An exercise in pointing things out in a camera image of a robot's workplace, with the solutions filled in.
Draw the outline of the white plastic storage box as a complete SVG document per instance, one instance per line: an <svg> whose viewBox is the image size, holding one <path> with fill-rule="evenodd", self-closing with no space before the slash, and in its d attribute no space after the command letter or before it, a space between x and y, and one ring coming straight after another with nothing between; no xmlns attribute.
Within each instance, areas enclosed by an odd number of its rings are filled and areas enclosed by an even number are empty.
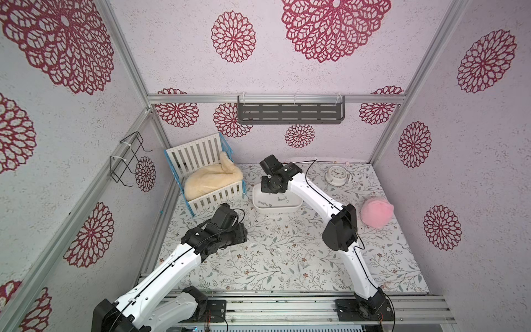
<svg viewBox="0 0 531 332"><path fill-rule="evenodd" d="M303 200L287 190L285 193L271 194L261 191L261 185L253 187L253 206L262 214L281 214L297 212Z"/></svg>

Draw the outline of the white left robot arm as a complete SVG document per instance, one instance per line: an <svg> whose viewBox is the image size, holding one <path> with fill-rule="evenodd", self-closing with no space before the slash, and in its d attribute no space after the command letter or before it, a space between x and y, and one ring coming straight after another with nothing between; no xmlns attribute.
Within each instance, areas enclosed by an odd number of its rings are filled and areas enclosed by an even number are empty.
<svg viewBox="0 0 531 332"><path fill-rule="evenodd" d="M247 235L239 213L222 203L212 218L188 230L143 281L114 302L102 300L93 311L92 331L166 331L181 322L207 320L208 297L194 286L183 289L174 300L163 300L207 258L245 243Z"/></svg>

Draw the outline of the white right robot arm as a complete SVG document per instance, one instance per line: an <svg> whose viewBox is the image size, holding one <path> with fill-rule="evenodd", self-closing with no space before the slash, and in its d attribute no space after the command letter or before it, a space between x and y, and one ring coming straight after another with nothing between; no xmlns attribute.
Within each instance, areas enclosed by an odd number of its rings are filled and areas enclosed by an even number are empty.
<svg viewBox="0 0 531 332"><path fill-rule="evenodd" d="M375 315L384 306L387 296L376 284L362 258L365 245L358 235L355 207L344 205L327 195L294 163L284 164L274 155L269 155L260 162L260 166L265 172L261 178L262 192L279 194L290 191L319 214L325 224L322 240L342 258L360 312Z"/></svg>

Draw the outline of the silver screw in box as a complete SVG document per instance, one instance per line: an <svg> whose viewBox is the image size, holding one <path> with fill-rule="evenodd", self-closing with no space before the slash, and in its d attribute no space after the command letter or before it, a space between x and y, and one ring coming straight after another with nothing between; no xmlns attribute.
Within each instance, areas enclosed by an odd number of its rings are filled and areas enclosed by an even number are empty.
<svg viewBox="0 0 531 332"><path fill-rule="evenodd" d="M282 194L261 195L256 199L256 206L259 208L284 208L290 206L290 200Z"/></svg>

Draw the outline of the beige plush cloth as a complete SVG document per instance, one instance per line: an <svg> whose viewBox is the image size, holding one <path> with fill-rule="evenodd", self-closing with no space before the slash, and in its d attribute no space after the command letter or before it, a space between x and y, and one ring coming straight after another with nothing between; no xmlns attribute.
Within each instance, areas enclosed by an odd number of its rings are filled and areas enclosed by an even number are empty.
<svg viewBox="0 0 531 332"><path fill-rule="evenodd" d="M243 180L243 172L226 152L219 155L220 163L200 168L185 181L184 194L188 201Z"/></svg>

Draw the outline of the white alarm clock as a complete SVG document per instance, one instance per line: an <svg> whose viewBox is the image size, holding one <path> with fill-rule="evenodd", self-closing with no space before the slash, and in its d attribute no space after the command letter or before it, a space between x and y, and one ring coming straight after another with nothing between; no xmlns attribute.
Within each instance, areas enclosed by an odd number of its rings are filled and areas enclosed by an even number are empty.
<svg viewBox="0 0 531 332"><path fill-rule="evenodd" d="M340 165L332 165L326 171L325 180L329 185L341 187L346 185L351 178L350 172Z"/></svg>

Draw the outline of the white slatted blue basket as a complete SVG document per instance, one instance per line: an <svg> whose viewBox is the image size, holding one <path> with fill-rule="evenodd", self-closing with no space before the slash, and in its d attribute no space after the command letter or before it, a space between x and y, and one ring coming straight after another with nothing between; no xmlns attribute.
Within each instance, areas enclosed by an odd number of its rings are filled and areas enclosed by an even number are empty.
<svg viewBox="0 0 531 332"><path fill-rule="evenodd" d="M243 174L233 162L233 151L223 134L167 149L165 157L192 216L230 199L242 198L247 192Z"/></svg>

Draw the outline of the dark grey wall shelf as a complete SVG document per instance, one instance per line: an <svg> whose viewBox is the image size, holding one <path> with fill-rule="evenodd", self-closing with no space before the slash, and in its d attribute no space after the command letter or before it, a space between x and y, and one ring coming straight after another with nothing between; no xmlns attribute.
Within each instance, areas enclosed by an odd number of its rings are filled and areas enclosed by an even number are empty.
<svg viewBox="0 0 531 332"><path fill-rule="evenodd" d="M242 125L340 125L345 119L345 97L332 103L244 103L236 104Z"/></svg>

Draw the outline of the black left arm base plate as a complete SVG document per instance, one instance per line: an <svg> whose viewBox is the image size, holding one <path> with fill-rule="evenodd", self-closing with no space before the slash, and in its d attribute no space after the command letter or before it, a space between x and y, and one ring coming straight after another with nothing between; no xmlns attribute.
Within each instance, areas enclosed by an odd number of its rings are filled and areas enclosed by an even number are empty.
<svg viewBox="0 0 531 332"><path fill-rule="evenodd" d="M200 300L192 317L182 321L182 323L225 322L226 312L226 300L212 300L207 298L207 300Z"/></svg>

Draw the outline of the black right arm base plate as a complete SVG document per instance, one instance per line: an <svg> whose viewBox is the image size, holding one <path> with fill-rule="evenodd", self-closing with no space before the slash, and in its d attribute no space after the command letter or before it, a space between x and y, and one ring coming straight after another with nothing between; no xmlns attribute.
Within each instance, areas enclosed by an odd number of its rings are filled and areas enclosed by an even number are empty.
<svg viewBox="0 0 531 332"><path fill-rule="evenodd" d="M337 299L335 308L340 322L394 322L395 313L388 299L377 308L366 301L357 299Z"/></svg>

